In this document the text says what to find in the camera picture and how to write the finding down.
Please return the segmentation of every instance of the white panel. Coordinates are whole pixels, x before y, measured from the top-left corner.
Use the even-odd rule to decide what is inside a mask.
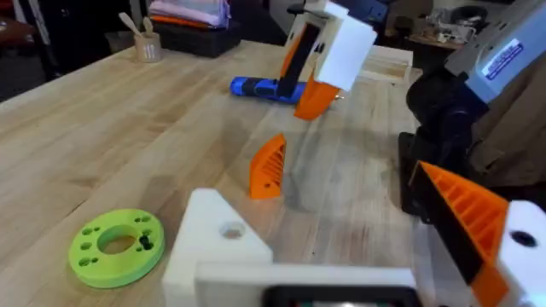
[[[315,80],[351,90],[376,37],[371,26],[350,16],[329,20],[319,37],[325,46],[317,59]]]
[[[535,239],[523,246],[512,236],[523,231]],[[519,305],[546,306],[546,214],[529,201],[512,201],[504,227],[497,265]]]
[[[278,285],[401,286],[415,289],[410,269],[297,264],[200,264],[200,307],[259,307],[265,289]]]
[[[222,233],[228,225],[240,227],[242,236],[226,239]],[[167,306],[197,306],[195,267],[201,261],[252,264],[272,258],[271,249],[216,190],[198,188],[189,198],[163,275]]]

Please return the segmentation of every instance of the white block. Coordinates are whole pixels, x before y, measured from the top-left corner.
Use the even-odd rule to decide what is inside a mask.
[[[200,307],[259,307],[265,289],[278,285],[396,286],[415,289],[410,269],[299,264],[200,264]]]
[[[531,235],[535,246],[518,243],[513,235],[520,231]],[[497,266],[519,302],[511,306],[546,306],[546,214],[529,201],[512,201]]]
[[[241,237],[228,239],[227,235]],[[197,307],[195,268],[200,262],[270,263],[273,253],[239,214],[211,188],[189,198],[171,258],[163,276],[168,307]]]

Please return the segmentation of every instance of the cup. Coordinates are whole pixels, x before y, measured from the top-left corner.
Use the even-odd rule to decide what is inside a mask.
[[[161,41],[158,33],[135,35],[136,58],[142,63],[161,61]]]

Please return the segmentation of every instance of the workshop background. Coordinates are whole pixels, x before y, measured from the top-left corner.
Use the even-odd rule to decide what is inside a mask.
[[[375,1],[338,0],[355,8],[367,8]],[[243,39],[283,45],[295,16],[288,10],[304,2],[231,0],[230,5],[233,20],[241,24]],[[481,25],[485,26],[513,1],[380,2],[387,5],[388,16],[374,24],[379,33],[376,44],[413,50],[414,67],[427,70],[463,46],[453,41],[442,43],[436,37],[426,38],[431,16],[461,7],[477,8],[485,12]],[[128,13],[140,25],[148,6],[148,0],[0,0],[0,103],[130,47],[132,35],[119,21],[118,13]],[[500,192],[510,198],[524,197],[546,204],[545,188],[546,184],[540,183],[524,189],[505,188]]]

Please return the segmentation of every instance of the stack of folded fabric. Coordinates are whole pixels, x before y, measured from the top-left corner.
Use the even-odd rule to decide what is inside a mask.
[[[150,18],[159,23],[192,26],[201,29],[227,28],[227,0],[155,0]]]

